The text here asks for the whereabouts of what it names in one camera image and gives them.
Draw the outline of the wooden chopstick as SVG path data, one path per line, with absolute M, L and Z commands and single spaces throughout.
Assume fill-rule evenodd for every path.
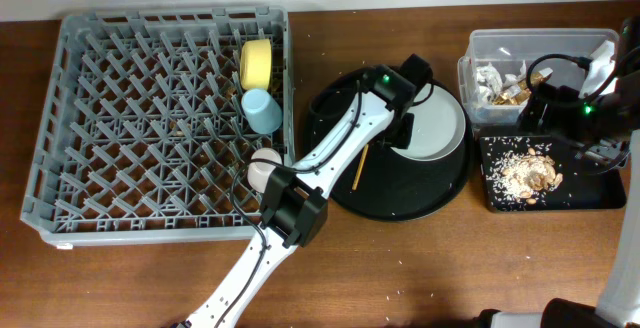
M 356 170 L 356 173 L 355 173 L 355 176 L 354 176 L 354 180 L 353 180 L 353 183 L 352 183 L 352 186 L 351 186 L 352 191 L 356 191 L 358 189 L 359 182 L 360 182 L 361 175 L 362 175 L 362 171 L 363 171 L 364 165 L 366 163 L 368 151 L 369 151 L 369 144 L 367 143 L 367 144 L 365 144 L 365 146 L 364 146 L 364 148 L 362 150 L 361 156 L 360 156 L 360 160 L 359 160 L 359 163 L 358 163 L 358 166 L 357 166 L 357 170 Z

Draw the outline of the white ceramic plate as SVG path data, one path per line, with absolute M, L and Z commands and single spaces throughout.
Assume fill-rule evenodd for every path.
M 439 160 L 451 154 L 462 142 L 466 131 L 464 110 L 446 88 L 438 83 L 427 84 L 414 102 L 426 97 L 429 99 L 424 103 L 408 110 L 408 114 L 414 116 L 408 147 L 392 147 L 400 156 L 420 162 Z

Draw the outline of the wrappers and tissue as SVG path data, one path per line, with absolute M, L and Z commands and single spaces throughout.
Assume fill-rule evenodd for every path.
M 480 66 L 474 73 L 476 100 L 489 106 L 519 106 L 526 103 L 531 95 L 527 85 L 527 64 L 525 61 L 518 74 L 502 75 L 491 63 Z

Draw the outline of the light blue plastic cup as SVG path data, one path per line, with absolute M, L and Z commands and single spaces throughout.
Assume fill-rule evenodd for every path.
M 283 123 L 283 111 L 276 100 L 263 89 L 244 93 L 241 106 L 250 128 L 258 134 L 271 134 Z

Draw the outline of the pink plastic cup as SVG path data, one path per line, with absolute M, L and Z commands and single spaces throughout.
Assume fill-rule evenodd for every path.
M 261 148 L 253 153 L 252 160 L 264 159 L 271 163 L 282 163 L 280 154 L 272 148 Z M 258 193 L 264 193 L 268 178 L 275 167 L 271 163 L 254 162 L 248 166 L 247 179 L 250 186 Z

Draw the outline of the yellow plastic bowl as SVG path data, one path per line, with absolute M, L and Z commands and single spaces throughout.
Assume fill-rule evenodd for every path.
M 247 41 L 240 56 L 240 83 L 244 90 L 267 90 L 272 72 L 272 45 L 269 39 Z

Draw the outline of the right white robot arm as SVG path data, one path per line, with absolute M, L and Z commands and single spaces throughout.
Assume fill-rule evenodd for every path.
M 473 110 L 491 209 L 550 211 L 623 205 L 613 270 L 595 306 L 555 298 L 540 313 L 484 310 L 487 327 L 631 327 L 639 323 L 639 21 L 605 29 L 485 29 L 459 60 L 461 92 L 484 68 L 518 69 L 502 97 Z

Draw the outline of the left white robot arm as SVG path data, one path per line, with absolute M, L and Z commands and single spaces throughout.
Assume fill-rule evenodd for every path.
M 406 148 L 409 109 L 433 71 L 411 55 L 398 68 L 377 65 L 356 73 L 355 95 L 342 118 L 303 159 L 273 163 L 260 204 L 261 221 L 249 245 L 214 293 L 182 326 L 233 327 L 273 271 L 308 245 L 328 216 L 331 190 L 366 144 L 374 140 Z

